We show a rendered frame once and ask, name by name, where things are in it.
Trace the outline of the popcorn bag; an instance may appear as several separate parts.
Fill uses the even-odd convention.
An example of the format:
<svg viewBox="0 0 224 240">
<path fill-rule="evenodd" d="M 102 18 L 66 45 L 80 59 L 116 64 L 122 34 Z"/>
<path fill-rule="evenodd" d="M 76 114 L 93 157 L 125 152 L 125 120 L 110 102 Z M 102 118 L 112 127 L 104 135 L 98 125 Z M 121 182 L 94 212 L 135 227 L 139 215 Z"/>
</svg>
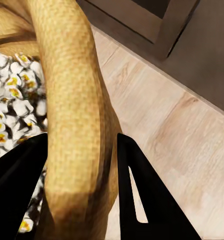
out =
<svg viewBox="0 0 224 240">
<path fill-rule="evenodd" d="M 75 0 L 0 0 L 0 55 L 42 67 L 48 156 L 38 227 L 15 240 L 105 240 L 123 134 Z"/>
</svg>

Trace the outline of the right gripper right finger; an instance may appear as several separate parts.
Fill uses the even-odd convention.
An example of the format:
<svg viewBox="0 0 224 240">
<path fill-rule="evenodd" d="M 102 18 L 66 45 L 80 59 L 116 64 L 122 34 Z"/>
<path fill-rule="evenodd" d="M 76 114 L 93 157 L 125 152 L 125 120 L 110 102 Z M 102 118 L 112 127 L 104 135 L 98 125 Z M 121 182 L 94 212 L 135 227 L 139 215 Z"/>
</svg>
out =
<svg viewBox="0 0 224 240">
<path fill-rule="evenodd" d="M 201 240 L 136 141 L 120 133 L 117 162 L 121 240 Z M 136 218 L 129 167 L 148 223 Z"/>
</svg>

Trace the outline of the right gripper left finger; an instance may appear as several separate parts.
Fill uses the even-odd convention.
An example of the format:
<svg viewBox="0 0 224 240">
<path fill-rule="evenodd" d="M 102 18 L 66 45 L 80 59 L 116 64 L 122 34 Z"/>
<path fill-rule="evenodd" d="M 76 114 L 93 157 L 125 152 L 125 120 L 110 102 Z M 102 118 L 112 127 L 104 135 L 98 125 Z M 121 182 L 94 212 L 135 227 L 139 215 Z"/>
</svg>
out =
<svg viewBox="0 0 224 240">
<path fill-rule="evenodd" d="M 31 136 L 0 158 L 0 240 L 15 240 L 48 156 L 48 135 Z"/>
</svg>

